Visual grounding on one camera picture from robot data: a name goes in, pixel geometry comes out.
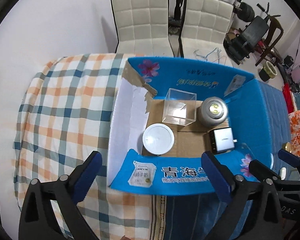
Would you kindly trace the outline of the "red cloth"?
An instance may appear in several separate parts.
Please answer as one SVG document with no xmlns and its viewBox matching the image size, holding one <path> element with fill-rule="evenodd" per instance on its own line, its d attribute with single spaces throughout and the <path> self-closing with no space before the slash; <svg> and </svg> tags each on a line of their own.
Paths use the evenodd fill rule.
<svg viewBox="0 0 300 240">
<path fill-rule="evenodd" d="M 286 106 L 287 106 L 287 111 L 288 113 L 294 112 L 294 105 L 293 105 L 293 99 L 290 91 L 290 87 L 288 83 L 284 83 L 282 87 L 282 92 L 283 92 L 283 97 L 285 98 Z"/>
</svg>

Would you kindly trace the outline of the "blue cardboard milk box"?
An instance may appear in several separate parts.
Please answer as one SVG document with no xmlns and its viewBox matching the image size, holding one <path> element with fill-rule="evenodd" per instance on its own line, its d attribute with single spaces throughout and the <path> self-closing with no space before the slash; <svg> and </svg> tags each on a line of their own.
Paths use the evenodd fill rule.
<svg viewBox="0 0 300 240">
<path fill-rule="evenodd" d="M 200 60 L 177 57 L 131 57 L 126 61 L 110 123 L 107 185 L 115 190 L 166 196 L 204 194 L 213 191 L 201 166 L 201 156 L 210 150 L 209 128 L 198 118 L 187 126 L 162 122 L 164 100 L 170 88 L 197 94 L 197 109 L 210 97 L 221 98 L 228 107 L 222 123 L 231 127 L 237 140 L 233 150 L 217 154 L 235 174 L 244 174 L 252 150 L 243 149 L 231 120 L 230 99 L 253 74 Z M 174 134 L 172 149 L 163 155 L 145 150 L 142 135 L 152 124 L 165 124 Z"/>
</svg>

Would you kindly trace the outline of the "white earbuds case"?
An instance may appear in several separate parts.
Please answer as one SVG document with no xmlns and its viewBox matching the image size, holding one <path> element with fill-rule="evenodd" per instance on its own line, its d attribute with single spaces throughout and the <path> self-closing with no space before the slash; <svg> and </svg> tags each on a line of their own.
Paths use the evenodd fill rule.
<svg viewBox="0 0 300 240">
<path fill-rule="evenodd" d="M 286 167 L 280 168 L 279 175 L 280 175 L 282 180 L 285 180 L 286 177 L 287 177 L 287 168 Z"/>
</svg>

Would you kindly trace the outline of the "white padded chair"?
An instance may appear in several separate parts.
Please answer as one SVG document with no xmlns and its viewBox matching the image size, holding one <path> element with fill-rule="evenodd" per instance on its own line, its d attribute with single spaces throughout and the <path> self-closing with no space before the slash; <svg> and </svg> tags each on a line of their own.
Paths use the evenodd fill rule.
<svg viewBox="0 0 300 240">
<path fill-rule="evenodd" d="M 117 53 L 173 57 L 168 37 L 168 0 L 110 0 Z"/>
<path fill-rule="evenodd" d="M 195 50 L 206 55 L 218 47 L 227 56 L 225 65 L 231 67 L 223 42 L 230 30 L 232 12 L 233 5 L 223 0 L 185 0 L 179 34 L 180 56 L 197 60 Z"/>
</svg>

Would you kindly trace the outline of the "blue striped tablecloth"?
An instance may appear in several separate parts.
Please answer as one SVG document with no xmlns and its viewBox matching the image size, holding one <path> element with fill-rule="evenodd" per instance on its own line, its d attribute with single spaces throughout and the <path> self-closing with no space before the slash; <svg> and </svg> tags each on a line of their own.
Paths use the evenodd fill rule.
<svg viewBox="0 0 300 240">
<path fill-rule="evenodd" d="M 283 94 L 257 80 L 230 99 L 231 120 L 243 149 L 277 174 L 278 152 L 289 142 L 290 124 Z M 230 203 L 216 193 L 168 197 L 164 239 L 283 239 L 275 180 L 248 181 L 234 175 Z"/>
</svg>

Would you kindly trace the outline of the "white square charger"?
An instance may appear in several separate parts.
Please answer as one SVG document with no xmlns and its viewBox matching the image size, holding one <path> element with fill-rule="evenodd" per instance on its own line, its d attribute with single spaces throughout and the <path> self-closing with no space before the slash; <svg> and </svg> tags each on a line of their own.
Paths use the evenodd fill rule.
<svg viewBox="0 0 300 240">
<path fill-rule="evenodd" d="M 233 137 L 231 127 L 212 129 L 209 132 L 209 138 L 213 154 L 233 150 L 237 142 Z"/>
</svg>

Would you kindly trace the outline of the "right white padded chair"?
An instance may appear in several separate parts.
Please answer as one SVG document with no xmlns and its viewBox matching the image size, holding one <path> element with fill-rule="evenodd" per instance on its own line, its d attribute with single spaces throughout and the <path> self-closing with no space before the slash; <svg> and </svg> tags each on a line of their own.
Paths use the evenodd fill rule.
<svg viewBox="0 0 300 240">
<path fill-rule="evenodd" d="M 227 56 L 225 65 L 231 67 L 223 42 L 230 30 L 232 12 L 233 5 L 223 0 L 185 0 L 179 34 L 180 56 L 197 60 L 195 50 L 206 55 L 218 47 Z"/>
</svg>

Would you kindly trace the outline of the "gold round tin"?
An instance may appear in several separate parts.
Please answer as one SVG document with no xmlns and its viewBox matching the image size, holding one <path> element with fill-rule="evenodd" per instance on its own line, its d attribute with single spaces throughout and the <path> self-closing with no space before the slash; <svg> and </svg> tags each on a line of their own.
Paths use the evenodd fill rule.
<svg viewBox="0 0 300 240">
<path fill-rule="evenodd" d="M 282 145 L 282 149 L 287 151 L 287 152 L 290 152 L 292 153 L 292 145 L 290 142 L 286 142 Z"/>
</svg>

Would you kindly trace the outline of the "plaid checkered cloth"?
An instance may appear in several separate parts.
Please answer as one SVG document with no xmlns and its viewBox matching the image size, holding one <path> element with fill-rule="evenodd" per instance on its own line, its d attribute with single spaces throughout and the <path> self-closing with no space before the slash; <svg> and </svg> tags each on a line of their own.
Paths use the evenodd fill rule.
<svg viewBox="0 0 300 240">
<path fill-rule="evenodd" d="M 85 54 L 48 62 L 19 108 L 14 194 L 22 206 L 30 181 L 70 174 L 93 151 L 102 167 L 79 211 L 100 239 L 158 239 L 155 199 L 107 187 L 110 120 L 126 54 Z"/>
</svg>

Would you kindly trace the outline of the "left white padded chair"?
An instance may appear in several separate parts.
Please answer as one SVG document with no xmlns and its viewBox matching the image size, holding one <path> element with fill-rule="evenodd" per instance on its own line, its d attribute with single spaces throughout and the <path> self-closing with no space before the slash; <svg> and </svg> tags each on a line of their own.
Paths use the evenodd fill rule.
<svg viewBox="0 0 300 240">
<path fill-rule="evenodd" d="M 110 0 L 117 53 L 173 57 L 168 37 L 168 0 Z"/>
</svg>

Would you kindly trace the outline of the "silver metal tin can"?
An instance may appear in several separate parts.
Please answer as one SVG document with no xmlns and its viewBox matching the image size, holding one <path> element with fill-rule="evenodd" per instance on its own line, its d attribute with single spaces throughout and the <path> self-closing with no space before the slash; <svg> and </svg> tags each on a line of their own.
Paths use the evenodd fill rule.
<svg viewBox="0 0 300 240">
<path fill-rule="evenodd" d="M 205 99 L 198 107 L 197 118 L 205 127 L 216 127 L 228 117 L 226 103 L 218 97 Z"/>
</svg>

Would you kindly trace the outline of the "clear acrylic cube box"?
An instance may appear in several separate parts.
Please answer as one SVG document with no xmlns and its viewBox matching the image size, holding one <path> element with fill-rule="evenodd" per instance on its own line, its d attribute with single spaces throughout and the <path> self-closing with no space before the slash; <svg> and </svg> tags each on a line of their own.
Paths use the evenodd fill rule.
<svg viewBox="0 0 300 240">
<path fill-rule="evenodd" d="M 187 126 L 196 121 L 197 94 L 170 88 L 164 100 L 162 122 Z"/>
</svg>

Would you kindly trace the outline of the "black weight bench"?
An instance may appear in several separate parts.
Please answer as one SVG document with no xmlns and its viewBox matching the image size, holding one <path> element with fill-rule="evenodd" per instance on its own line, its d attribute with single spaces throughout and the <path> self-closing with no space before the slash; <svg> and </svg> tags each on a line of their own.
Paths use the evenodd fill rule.
<svg viewBox="0 0 300 240">
<path fill-rule="evenodd" d="M 241 33 L 236 34 L 232 39 L 228 37 L 224 39 L 223 46 L 227 55 L 237 65 L 241 64 L 243 59 L 249 59 L 249 54 L 254 52 L 255 46 L 268 29 L 268 17 L 256 16 Z"/>
</svg>

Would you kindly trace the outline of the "black waste bin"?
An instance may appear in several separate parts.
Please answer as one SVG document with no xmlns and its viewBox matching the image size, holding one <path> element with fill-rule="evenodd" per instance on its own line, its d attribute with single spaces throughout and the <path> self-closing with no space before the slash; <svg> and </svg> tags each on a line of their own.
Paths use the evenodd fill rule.
<svg viewBox="0 0 300 240">
<path fill-rule="evenodd" d="M 263 67 L 258 74 L 262 81 L 267 82 L 268 80 L 274 79 L 277 76 L 277 71 L 275 66 L 270 61 L 266 61 L 263 63 Z"/>
</svg>

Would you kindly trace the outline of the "white round cream tin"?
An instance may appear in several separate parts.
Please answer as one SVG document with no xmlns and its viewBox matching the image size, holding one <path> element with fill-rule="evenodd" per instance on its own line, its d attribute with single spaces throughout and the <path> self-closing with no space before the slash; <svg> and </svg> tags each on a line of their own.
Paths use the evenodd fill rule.
<svg viewBox="0 0 300 240">
<path fill-rule="evenodd" d="M 152 124 L 142 135 L 143 147 L 152 155 L 163 155 L 174 145 L 173 131 L 165 124 Z"/>
</svg>

